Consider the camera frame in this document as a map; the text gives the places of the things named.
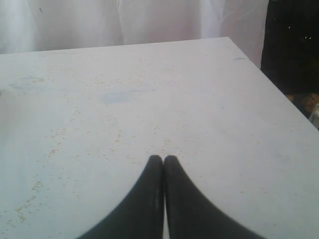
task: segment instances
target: table surface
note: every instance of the table surface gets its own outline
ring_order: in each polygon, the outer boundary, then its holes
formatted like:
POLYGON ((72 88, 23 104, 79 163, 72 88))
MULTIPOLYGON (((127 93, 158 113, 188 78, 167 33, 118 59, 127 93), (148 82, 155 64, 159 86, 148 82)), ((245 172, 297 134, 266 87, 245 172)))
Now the table surface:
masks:
POLYGON ((80 236, 151 154, 260 235, 317 238, 318 142, 229 38, 0 55, 0 238, 80 236))

